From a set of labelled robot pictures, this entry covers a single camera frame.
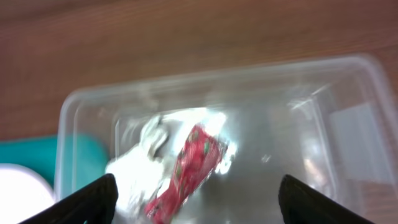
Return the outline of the large white plate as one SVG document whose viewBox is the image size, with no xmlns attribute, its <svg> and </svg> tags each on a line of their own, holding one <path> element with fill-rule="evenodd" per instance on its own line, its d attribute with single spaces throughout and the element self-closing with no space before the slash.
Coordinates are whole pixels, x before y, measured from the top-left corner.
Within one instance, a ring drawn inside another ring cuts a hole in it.
<svg viewBox="0 0 398 224">
<path fill-rule="evenodd" d="M 20 223 L 55 204 L 53 189 L 33 170 L 1 164 L 1 223 Z"/>
</svg>

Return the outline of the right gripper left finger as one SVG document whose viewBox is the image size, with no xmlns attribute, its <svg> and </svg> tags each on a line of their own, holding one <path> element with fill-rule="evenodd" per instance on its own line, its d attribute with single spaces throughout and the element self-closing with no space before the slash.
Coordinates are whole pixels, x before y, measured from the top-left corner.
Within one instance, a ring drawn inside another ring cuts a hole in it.
<svg viewBox="0 0 398 224">
<path fill-rule="evenodd" d="M 114 175 L 105 174 L 21 224 L 111 224 L 117 199 Z"/>
</svg>

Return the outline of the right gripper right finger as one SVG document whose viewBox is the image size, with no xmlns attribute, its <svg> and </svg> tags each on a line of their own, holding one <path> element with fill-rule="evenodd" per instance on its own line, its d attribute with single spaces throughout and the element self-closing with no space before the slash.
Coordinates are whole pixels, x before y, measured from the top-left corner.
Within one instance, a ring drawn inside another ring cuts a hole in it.
<svg viewBox="0 0 398 224">
<path fill-rule="evenodd" d="M 285 224 L 373 224 L 288 174 L 278 200 Z"/>
</svg>

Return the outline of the white tissue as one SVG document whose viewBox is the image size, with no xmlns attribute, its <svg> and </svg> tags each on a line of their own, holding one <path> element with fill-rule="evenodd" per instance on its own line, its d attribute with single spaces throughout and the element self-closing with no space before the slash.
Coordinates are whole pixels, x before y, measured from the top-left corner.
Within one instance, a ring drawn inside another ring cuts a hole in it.
<svg viewBox="0 0 398 224">
<path fill-rule="evenodd" d="M 225 174 L 236 150 L 235 146 L 221 135 L 226 119 L 227 116 L 222 112 L 207 108 L 191 108 L 158 113 L 141 124 L 130 121 L 127 125 L 128 131 L 133 133 L 138 130 L 138 142 L 127 152 L 110 160 L 105 168 L 107 174 L 114 175 L 118 187 L 117 221 L 153 223 L 146 216 L 144 209 L 151 200 L 168 189 L 177 156 L 196 124 L 203 126 L 208 134 L 228 145 L 221 162 L 202 184 L 213 173 Z"/>
</svg>

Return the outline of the red snack wrapper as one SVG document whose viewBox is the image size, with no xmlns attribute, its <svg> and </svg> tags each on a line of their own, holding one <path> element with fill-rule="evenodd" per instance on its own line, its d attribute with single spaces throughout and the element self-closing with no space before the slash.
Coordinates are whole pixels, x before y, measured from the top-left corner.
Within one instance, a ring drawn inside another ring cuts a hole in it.
<svg viewBox="0 0 398 224">
<path fill-rule="evenodd" d="M 168 189 L 145 207 L 155 224 L 170 223 L 184 201 L 207 179 L 221 162 L 228 145 L 208 134 L 203 126 L 191 129 L 177 156 Z"/>
</svg>

